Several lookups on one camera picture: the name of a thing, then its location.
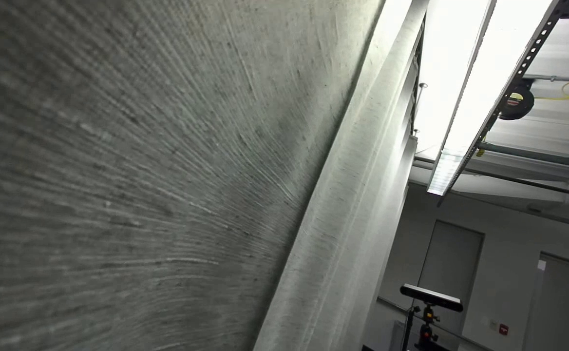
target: door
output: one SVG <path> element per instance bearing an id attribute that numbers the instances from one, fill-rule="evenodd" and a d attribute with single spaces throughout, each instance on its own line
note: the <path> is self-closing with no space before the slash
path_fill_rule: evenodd
<path id="1" fill-rule="evenodd" d="M 527 351 L 569 351 L 569 262 L 542 254 Z"/>
<path id="2" fill-rule="evenodd" d="M 458 297 L 464 305 L 464 312 L 460 314 L 435 308 L 437 316 L 441 318 L 441 324 L 435 328 L 435 332 L 441 338 L 439 344 L 447 349 L 458 349 L 460 342 L 457 336 L 462 336 L 482 246 L 482 232 L 474 232 L 443 221 L 435 225 L 419 285 Z"/>

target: fluorescent light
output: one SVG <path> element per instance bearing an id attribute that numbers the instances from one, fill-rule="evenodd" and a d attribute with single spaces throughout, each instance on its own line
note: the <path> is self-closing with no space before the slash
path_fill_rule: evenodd
<path id="1" fill-rule="evenodd" d="M 554 0 L 497 0 L 478 61 L 443 145 L 429 193 L 443 197 L 458 178 L 462 164 L 511 84 L 536 30 L 550 16 L 552 6 Z"/>
<path id="2" fill-rule="evenodd" d="M 494 0 L 431 0 L 421 57 L 418 156 L 437 160 Z"/>

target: exposed pipe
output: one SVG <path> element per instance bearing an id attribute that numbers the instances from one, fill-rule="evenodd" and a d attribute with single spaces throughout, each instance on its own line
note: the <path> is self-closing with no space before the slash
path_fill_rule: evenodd
<path id="1" fill-rule="evenodd" d="M 525 74 L 527 80 L 569 82 L 569 76 Z"/>
<path id="2" fill-rule="evenodd" d="M 556 221 L 556 223 L 564 223 L 564 225 L 569 225 L 569 219 L 566 217 L 554 217 L 554 215 L 548 215 L 548 213 L 542 213 L 542 211 L 534 211 L 534 209 L 517 209 L 517 207 L 511 207 L 511 205 L 503 205 L 503 203 L 495 203 L 495 201 L 486 201 L 484 197 L 472 197 L 472 195 L 460 195 L 464 199 L 472 199 L 472 201 L 478 201 L 478 203 L 486 203 L 486 205 L 494 205 L 494 207 L 501 207 L 501 209 L 511 209 L 511 211 L 521 211 L 521 213 L 529 213 L 533 217 L 542 217 L 542 219 L 548 219 L 548 221 Z"/>
<path id="3" fill-rule="evenodd" d="M 482 143 L 480 151 L 569 166 L 569 158 L 566 156 L 542 154 L 542 152 L 533 152 L 533 151 L 523 151 L 523 149 L 509 149 L 509 147 L 492 145 L 492 143 Z"/>
<path id="4" fill-rule="evenodd" d="M 418 168 L 419 170 L 427 170 L 427 172 L 433 170 L 433 162 L 429 162 L 425 158 L 416 158 L 416 160 L 418 160 L 418 164 L 416 164 L 416 168 L 412 172 L 412 180 L 418 178 L 418 172 L 416 172 Z M 511 184 L 521 184 L 521 186 L 529 186 L 529 188 L 536 188 L 536 190 L 544 190 L 544 191 L 556 191 L 556 193 L 569 195 L 569 190 L 564 190 L 564 188 L 554 188 L 554 186 L 546 186 L 546 184 L 527 182 L 527 180 L 509 178 L 509 176 L 501 176 L 501 174 L 478 172 L 478 170 L 464 170 L 462 174 L 464 176 L 484 176 L 484 178 L 494 178 L 494 180 L 501 180 L 501 182 L 511 182 Z"/>

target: wall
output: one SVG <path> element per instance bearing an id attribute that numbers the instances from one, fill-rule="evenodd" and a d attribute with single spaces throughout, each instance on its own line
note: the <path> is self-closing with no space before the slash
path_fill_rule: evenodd
<path id="1" fill-rule="evenodd" d="M 0 349 L 250 349 L 381 0 L 0 0 Z"/>
<path id="2" fill-rule="evenodd" d="M 414 162 L 412 108 L 425 0 L 386 2 L 258 351 L 361 349 Z"/>
<path id="3" fill-rule="evenodd" d="M 462 336 L 499 351 L 521 351 L 529 328 L 531 299 L 540 252 L 569 260 L 569 225 L 476 203 L 460 197 L 441 207 L 427 203 L 423 188 L 410 191 L 404 232 L 398 234 L 381 297 L 410 307 L 402 283 L 418 283 L 435 221 L 484 232 L 484 248 Z M 509 336 L 495 326 L 507 324 Z"/>
<path id="4" fill-rule="evenodd" d="M 392 262 L 396 256 L 396 246 L 404 240 L 406 225 L 408 225 L 408 221 L 404 221 L 404 219 L 408 217 L 408 211 L 410 209 L 406 207 L 404 217 L 402 217 L 400 227 L 398 227 L 398 232 L 396 232 L 394 250 L 390 252 L 388 269 L 394 268 Z M 384 305 L 381 299 L 384 299 L 382 291 L 379 293 L 379 301 L 369 314 L 363 344 L 375 351 L 402 351 L 406 314 L 402 314 L 394 307 Z"/>

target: metal beam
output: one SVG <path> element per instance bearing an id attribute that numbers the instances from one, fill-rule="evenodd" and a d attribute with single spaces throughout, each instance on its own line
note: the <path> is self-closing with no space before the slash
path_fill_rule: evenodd
<path id="1" fill-rule="evenodd" d="M 501 147 L 501 145 L 490 145 L 490 143 L 482 143 L 480 149 L 482 151 L 490 151 L 490 152 L 497 152 L 497 154 L 511 154 L 511 156 L 519 156 L 519 158 L 533 158 L 533 160 L 569 166 L 569 158 L 558 156 L 558 154 L 544 154 L 544 152 L 533 152 L 533 151 L 523 151 L 523 149 L 509 149 L 509 147 Z"/>

